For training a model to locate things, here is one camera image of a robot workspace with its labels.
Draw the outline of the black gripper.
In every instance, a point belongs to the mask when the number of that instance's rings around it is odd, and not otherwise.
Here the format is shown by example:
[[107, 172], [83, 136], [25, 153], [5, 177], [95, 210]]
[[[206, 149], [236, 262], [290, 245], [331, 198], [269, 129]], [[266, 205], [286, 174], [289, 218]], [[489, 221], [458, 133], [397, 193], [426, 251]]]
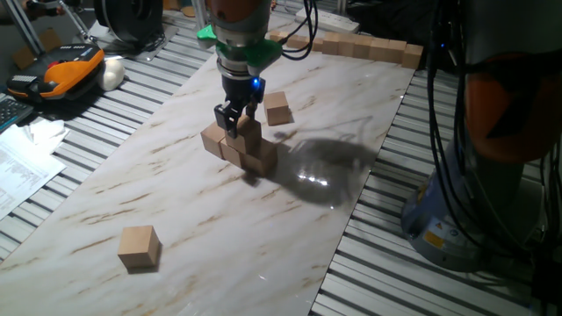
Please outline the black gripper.
[[222, 76], [222, 87], [226, 93], [225, 102], [214, 107], [216, 122], [229, 137], [238, 136], [238, 120], [242, 110], [251, 119], [255, 118], [256, 109], [263, 101], [266, 81], [262, 77]]

